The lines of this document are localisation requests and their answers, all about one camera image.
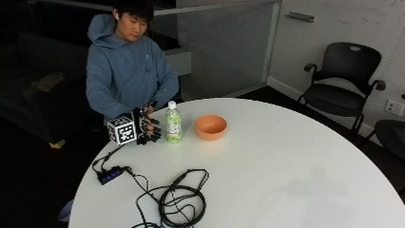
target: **black hair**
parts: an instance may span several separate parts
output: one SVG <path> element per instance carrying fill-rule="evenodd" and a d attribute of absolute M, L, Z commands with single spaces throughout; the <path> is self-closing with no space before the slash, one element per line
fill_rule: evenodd
<path fill-rule="evenodd" d="M 125 12 L 147 19 L 154 20 L 154 2 L 153 0 L 114 0 L 114 9 L 122 16 Z"/>

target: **gray hoodie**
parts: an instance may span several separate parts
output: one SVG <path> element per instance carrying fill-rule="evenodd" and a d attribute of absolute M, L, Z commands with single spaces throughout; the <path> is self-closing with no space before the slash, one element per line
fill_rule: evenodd
<path fill-rule="evenodd" d="M 109 120 L 158 102 L 161 109 L 179 91 L 179 80 L 158 44 L 142 36 L 115 36 L 115 19 L 97 15 L 89 28 L 89 102 Z"/>

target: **plastic bottle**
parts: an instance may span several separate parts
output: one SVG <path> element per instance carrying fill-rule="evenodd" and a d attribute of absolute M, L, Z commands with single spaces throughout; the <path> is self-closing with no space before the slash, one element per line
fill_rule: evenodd
<path fill-rule="evenodd" d="M 182 116 L 177 107 L 177 102 L 169 102 L 169 109 L 166 111 L 167 123 L 167 141 L 170 143 L 179 143 L 182 141 Z"/>

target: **hood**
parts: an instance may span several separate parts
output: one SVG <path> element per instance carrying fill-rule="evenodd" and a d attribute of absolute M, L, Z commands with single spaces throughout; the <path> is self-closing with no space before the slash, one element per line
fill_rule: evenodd
<path fill-rule="evenodd" d="M 90 23 L 89 38 L 93 43 L 106 48 L 121 48 L 127 41 L 115 36 L 115 18 L 110 14 L 97 15 Z"/>

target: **black office chair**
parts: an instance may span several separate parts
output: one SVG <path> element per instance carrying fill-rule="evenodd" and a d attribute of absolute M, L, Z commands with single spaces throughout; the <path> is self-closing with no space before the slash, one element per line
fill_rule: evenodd
<path fill-rule="evenodd" d="M 354 134 L 359 133 L 364 121 L 364 107 L 368 96 L 376 87 L 378 90 L 386 89 L 386 82 L 376 80 L 371 85 L 370 78 L 380 65 L 380 52 L 367 46 L 339 42 L 331 44 L 326 50 L 322 70 L 318 71 L 316 64 L 308 64 L 306 71 L 315 69 L 312 85 L 299 98 L 304 98 L 304 105 L 310 104 L 319 110 L 344 117 L 356 117 L 352 126 Z M 342 78 L 351 82 L 359 93 L 334 85 L 320 82 L 324 79 Z"/>
<path fill-rule="evenodd" d="M 376 134 L 384 148 L 405 161 L 405 122 L 383 120 L 376 123 L 375 130 L 367 136 L 359 147 L 362 147 L 371 137 Z M 399 191 L 402 196 L 405 193 L 405 188 Z"/>

